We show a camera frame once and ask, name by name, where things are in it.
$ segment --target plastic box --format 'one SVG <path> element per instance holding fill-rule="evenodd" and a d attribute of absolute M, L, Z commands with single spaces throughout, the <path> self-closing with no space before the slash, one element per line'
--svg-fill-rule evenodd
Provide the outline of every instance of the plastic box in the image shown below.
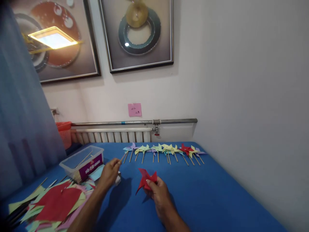
<path fill-rule="evenodd" d="M 97 167 L 103 164 L 103 151 L 103 148 L 88 146 L 63 160 L 59 165 L 65 170 L 69 177 L 80 184 L 84 182 L 88 178 L 88 175 L 95 171 Z"/>

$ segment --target blue mattress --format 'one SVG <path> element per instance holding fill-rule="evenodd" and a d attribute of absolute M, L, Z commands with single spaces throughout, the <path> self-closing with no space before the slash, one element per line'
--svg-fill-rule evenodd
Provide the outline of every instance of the blue mattress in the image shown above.
<path fill-rule="evenodd" d="M 167 142 L 181 146 L 182 142 Z M 157 143 L 136 143 L 136 146 Z M 130 143 L 92 143 L 104 148 L 104 162 L 113 157 L 119 159 L 124 154 L 124 147 Z M 184 142 L 184 145 L 200 148 L 194 142 Z M 120 167 L 122 174 L 121 183 L 113 187 L 107 194 L 98 217 L 96 231 L 165 231 L 159 221 L 154 202 L 147 198 L 143 190 L 135 196 L 141 180 L 138 168 L 146 169 L 150 175 L 157 171 L 167 184 L 172 201 L 192 231 L 245 231 L 245 232 L 279 232 L 286 231 L 283 226 L 274 219 L 250 194 L 247 193 L 210 155 L 201 155 L 205 164 L 199 160 L 201 166 L 193 159 L 195 166 L 186 158 L 187 166 L 180 154 L 176 158 L 170 155 L 171 165 L 167 163 L 164 154 L 160 153 L 160 162 L 153 154 L 140 153 L 135 160 L 133 154 L 131 163 L 129 152 L 125 163 Z M 9 203 L 21 201 L 46 178 L 44 187 L 47 187 L 55 179 L 61 180 L 65 176 L 60 166 L 55 166 L 30 185 L 22 188 L 17 193 L 2 202 L 2 213 L 8 213 Z M 25 231 L 25 223 L 16 231 Z"/>

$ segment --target paper pinwheel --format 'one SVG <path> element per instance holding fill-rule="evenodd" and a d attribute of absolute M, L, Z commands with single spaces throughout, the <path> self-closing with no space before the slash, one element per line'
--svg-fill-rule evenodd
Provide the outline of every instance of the paper pinwheel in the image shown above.
<path fill-rule="evenodd" d="M 173 148 L 173 150 L 174 150 L 175 157 L 176 157 L 176 153 L 175 153 L 175 152 L 178 152 L 178 153 L 180 153 L 180 154 L 183 156 L 183 159 L 186 161 L 186 158 L 184 157 L 183 152 L 177 148 L 177 145 L 175 145 L 175 147 Z"/>
<path fill-rule="evenodd" d="M 156 146 L 152 146 L 151 149 L 155 149 L 158 153 L 158 162 L 159 162 L 159 152 L 161 151 L 162 152 L 162 145 L 159 144 L 157 147 Z"/>
<path fill-rule="evenodd" d="M 199 161 L 197 160 L 196 156 L 194 155 L 194 153 L 197 153 L 198 151 L 195 150 L 194 146 L 191 146 L 191 149 L 192 149 L 192 151 L 189 151 L 189 155 L 190 155 L 191 157 L 193 156 L 193 157 L 196 159 L 197 163 L 198 163 L 199 165 L 201 165 L 201 164 L 199 163 Z"/>
<path fill-rule="evenodd" d="M 141 179 L 141 182 L 139 183 L 136 194 L 142 187 L 144 187 L 144 189 L 146 189 L 146 190 L 152 191 L 151 188 L 149 187 L 149 185 L 147 184 L 146 180 L 151 180 L 152 182 L 157 182 L 157 172 L 155 172 L 152 176 L 150 176 L 145 169 L 139 168 L 139 171 L 142 174 L 142 179 Z"/>
<path fill-rule="evenodd" d="M 185 152 L 187 154 L 187 156 L 189 156 L 189 159 L 191 160 L 192 164 L 195 165 L 193 163 L 193 160 L 191 159 L 192 153 L 190 154 L 190 152 L 193 151 L 193 149 L 191 147 L 185 147 L 184 144 L 182 143 L 181 148 L 179 150 Z"/>
<path fill-rule="evenodd" d="M 142 163 L 144 162 L 144 156 L 145 156 L 145 151 L 148 151 L 150 150 L 151 148 L 149 148 L 149 146 L 147 145 L 146 147 L 144 146 L 141 146 L 139 147 L 138 149 L 135 150 L 135 154 L 136 154 L 136 158 L 135 158 L 135 161 L 137 159 L 137 156 L 139 154 L 139 152 L 142 152 L 143 153 L 143 160 L 142 160 Z"/>
<path fill-rule="evenodd" d="M 148 150 L 148 151 L 146 151 L 146 152 L 152 152 L 152 153 L 154 154 L 154 157 L 153 157 L 153 159 L 152 159 L 152 162 L 154 162 L 154 161 L 155 161 L 155 152 L 156 152 L 156 149 L 154 149 L 153 147 L 151 147 L 151 149 Z"/>
<path fill-rule="evenodd" d="M 170 152 L 172 155 L 175 156 L 176 161 L 178 162 L 178 159 L 176 157 L 175 150 L 174 150 L 173 146 L 172 145 L 167 146 L 166 144 L 164 144 L 163 147 L 164 147 L 163 151 L 167 150 L 168 153 Z"/>
<path fill-rule="evenodd" d="M 200 157 L 200 155 L 207 155 L 207 153 L 206 153 L 206 152 L 203 152 L 203 151 L 200 151 L 199 148 L 194 148 L 194 146 L 191 146 L 191 148 L 192 148 L 193 150 L 196 150 L 196 151 L 197 151 L 197 152 L 195 153 L 195 155 L 201 159 L 201 161 L 203 162 L 203 164 L 205 164 L 204 161 L 202 160 L 202 158 Z"/>
<path fill-rule="evenodd" d="M 165 154 L 165 156 L 167 158 L 167 163 L 171 164 L 171 159 L 169 159 L 169 157 L 170 157 L 169 156 L 169 150 L 167 149 L 169 146 L 166 145 L 166 144 L 163 144 L 162 147 L 163 147 L 162 153 Z"/>
<path fill-rule="evenodd" d="M 131 157 L 130 157 L 130 162 L 131 162 L 131 159 L 132 159 L 132 154 L 133 154 L 133 151 L 138 149 L 139 147 L 136 147 L 135 146 L 135 143 L 132 143 L 132 146 L 129 146 L 129 147 L 125 147 L 124 150 L 126 150 L 127 152 L 129 151 L 132 151 L 131 152 Z"/>

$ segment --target framed picture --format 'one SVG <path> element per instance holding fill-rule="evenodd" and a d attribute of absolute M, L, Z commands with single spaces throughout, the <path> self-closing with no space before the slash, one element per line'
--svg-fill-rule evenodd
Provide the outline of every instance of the framed picture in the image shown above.
<path fill-rule="evenodd" d="M 111 73 L 172 65 L 173 0 L 98 0 Z"/>
<path fill-rule="evenodd" d="M 100 76 L 87 0 L 14 0 L 11 7 L 41 83 Z M 33 34 L 57 29 L 53 40 L 74 43 L 57 47 Z"/>

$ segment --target radiator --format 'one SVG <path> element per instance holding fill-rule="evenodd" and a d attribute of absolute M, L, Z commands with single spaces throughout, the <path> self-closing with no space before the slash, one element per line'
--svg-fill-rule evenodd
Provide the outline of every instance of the radiator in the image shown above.
<path fill-rule="evenodd" d="M 151 142 L 151 128 L 72 129 L 72 142 Z"/>

